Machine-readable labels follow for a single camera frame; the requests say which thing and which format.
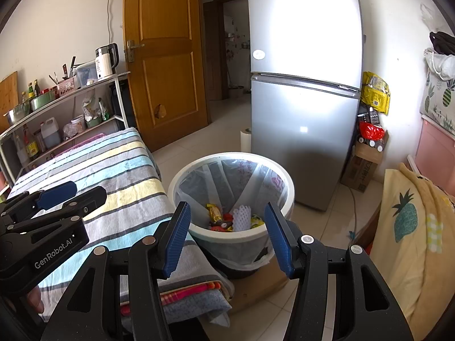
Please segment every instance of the screw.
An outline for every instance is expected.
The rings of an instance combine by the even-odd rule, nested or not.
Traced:
[[[155,237],[153,236],[145,236],[143,239],[142,239],[142,243],[144,245],[151,245],[151,244],[154,244],[155,243]]]
[[[363,249],[359,245],[352,245],[351,246],[351,251],[354,254],[362,254]]]
[[[300,239],[304,244],[312,244],[315,241],[315,239],[309,234],[304,234],[302,237],[300,237]]]
[[[106,252],[106,248],[104,246],[97,246],[93,250],[93,254],[95,255],[102,255]]]

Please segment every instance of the yellow plastic bag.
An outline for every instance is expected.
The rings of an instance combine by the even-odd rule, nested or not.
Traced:
[[[363,72],[360,99],[377,111],[388,114],[390,90],[386,81],[378,75],[371,72]]]

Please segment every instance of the yellow blanket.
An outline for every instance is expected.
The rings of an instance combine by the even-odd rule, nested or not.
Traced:
[[[449,196],[404,164],[386,170],[370,257],[415,341],[424,339],[455,292],[455,207]]]

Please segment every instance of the refrigerator sticker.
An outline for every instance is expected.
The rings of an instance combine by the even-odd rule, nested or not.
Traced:
[[[253,51],[253,57],[256,60],[262,60],[262,59],[265,58],[265,52],[263,52],[262,50],[254,50]]]

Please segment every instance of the freezer door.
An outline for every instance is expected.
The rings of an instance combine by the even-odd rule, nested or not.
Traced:
[[[252,72],[360,88],[359,0],[248,0]]]
[[[295,200],[326,210],[340,178],[359,99],[252,81],[251,152],[283,166]]]

